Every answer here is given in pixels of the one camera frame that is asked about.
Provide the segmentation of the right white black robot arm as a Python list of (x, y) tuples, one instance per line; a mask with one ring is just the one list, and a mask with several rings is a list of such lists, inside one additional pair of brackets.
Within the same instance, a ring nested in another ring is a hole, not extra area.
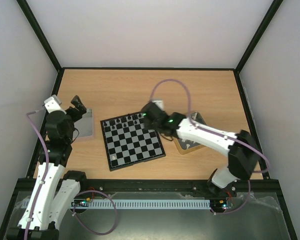
[(256, 142), (245, 130), (227, 132), (178, 112), (169, 115), (152, 101), (141, 109), (141, 113), (146, 129), (198, 143), (227, 157), (227, 165), (215, 169), (207, 181), (207, 189), (214, 196), (219, 196), (236, 180), (249, 180), (261, 158)]

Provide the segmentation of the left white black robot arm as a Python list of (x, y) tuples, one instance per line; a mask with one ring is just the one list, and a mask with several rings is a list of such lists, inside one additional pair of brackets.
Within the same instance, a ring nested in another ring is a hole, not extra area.
[(87, 112), (79, 96), (75, 95), (71, 104), (68, 109), (62, 109), (56, 95), (44, 101), (48, 139), (38, 135), (43, 152), (39, 157), (37, 178), (23, 216), (16, 227), (7, 230), (8, 240), (57, 240), (67, 209), (86, 187), (85, 172), (65, 172), (73, 149), (75, 122)]

